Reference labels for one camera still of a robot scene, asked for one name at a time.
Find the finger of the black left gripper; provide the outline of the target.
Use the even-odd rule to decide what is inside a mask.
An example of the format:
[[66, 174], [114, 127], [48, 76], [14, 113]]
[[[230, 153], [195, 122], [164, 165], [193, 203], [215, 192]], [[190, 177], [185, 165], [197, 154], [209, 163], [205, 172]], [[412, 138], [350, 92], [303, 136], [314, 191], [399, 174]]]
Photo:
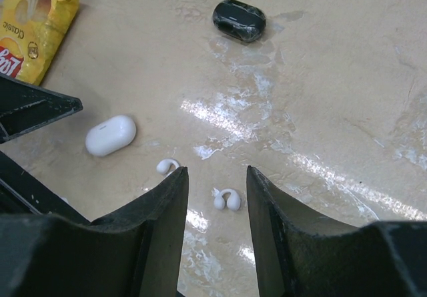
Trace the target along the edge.
[[56, 214], [77, 224], [89, 223], [65, 200], [4, 153], [1, 153], [1, 213]]
[[1, 143], [81, 110], [76, 97], [1, 76]]

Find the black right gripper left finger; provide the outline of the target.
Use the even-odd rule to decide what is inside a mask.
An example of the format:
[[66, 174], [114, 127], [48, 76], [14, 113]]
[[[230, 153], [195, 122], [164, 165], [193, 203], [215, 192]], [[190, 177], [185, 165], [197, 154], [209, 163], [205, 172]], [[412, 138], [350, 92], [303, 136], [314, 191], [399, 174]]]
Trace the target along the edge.
[[176, 296], [188, 193], [180, 167], [86, 225], [56, 214], [2, 214], [1, 295]]

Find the black earbud charging case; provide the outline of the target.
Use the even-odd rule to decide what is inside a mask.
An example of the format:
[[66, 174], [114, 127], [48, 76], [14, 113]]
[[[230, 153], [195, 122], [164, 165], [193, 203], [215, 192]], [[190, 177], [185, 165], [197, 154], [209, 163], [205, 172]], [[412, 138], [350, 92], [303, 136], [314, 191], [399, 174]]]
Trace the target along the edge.
[[212, 21], [220, 32], [245, 43], [258, 40], [266, 28], [264, 12], [237, 0], [223, 0], [213, 11]]

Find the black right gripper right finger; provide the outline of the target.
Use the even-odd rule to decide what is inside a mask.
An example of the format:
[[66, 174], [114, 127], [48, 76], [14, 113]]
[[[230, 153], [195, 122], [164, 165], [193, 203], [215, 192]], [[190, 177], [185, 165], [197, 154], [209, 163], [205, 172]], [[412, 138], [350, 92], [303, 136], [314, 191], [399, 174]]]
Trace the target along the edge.
[[425, 296], [426, 223], [361, 228], [327, 217], [275, 186], [246, 176], [260, 296]]

